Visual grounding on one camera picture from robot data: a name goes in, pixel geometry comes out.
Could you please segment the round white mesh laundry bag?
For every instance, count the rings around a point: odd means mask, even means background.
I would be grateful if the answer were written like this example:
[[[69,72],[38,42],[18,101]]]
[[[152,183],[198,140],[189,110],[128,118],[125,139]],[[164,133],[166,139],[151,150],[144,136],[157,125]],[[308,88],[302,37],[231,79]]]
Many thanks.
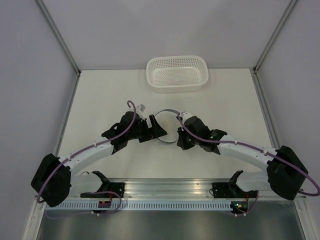
[[[157,145],[168,147],[178,141],[177,129],[180,126],[177,120],[177,110],[166,108],[157,112],[154,116],[160,126],[167,132],[167,135],[157,138]]]

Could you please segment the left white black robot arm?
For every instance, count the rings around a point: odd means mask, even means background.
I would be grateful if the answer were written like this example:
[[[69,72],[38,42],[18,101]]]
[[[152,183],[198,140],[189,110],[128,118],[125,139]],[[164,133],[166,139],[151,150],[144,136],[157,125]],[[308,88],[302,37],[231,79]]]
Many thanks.
[[[168,133],[158,124],[154,115],[141,118],[139,114],[127,111],[119,122],[102,133],[93,144],[62,156],[46,155],[32,181],[31,187],[37,192],[37,203],[56,207],[66,198],[104,198],[108,195],[110,181],[100,171],[79,175],[96,161],[109,157],[125,148],[129,141],[140,143],[166,136]]]

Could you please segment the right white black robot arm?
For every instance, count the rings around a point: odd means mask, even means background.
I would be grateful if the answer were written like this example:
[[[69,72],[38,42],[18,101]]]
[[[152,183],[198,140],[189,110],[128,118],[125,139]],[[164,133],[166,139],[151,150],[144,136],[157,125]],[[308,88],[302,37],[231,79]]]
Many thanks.
[[[307,169],[296,153],[287,146],[279,149],[242,142],[219,129],[210,130],[197,116],[188,112],[178,114],[177,146],[189,150],[195,146],[208,153],[241,160],[259,168],[257,172],[238,170],[228,182],[228,192],[235,198],[245,192],[272,190],[286,200],[294,200],[299,193]]]

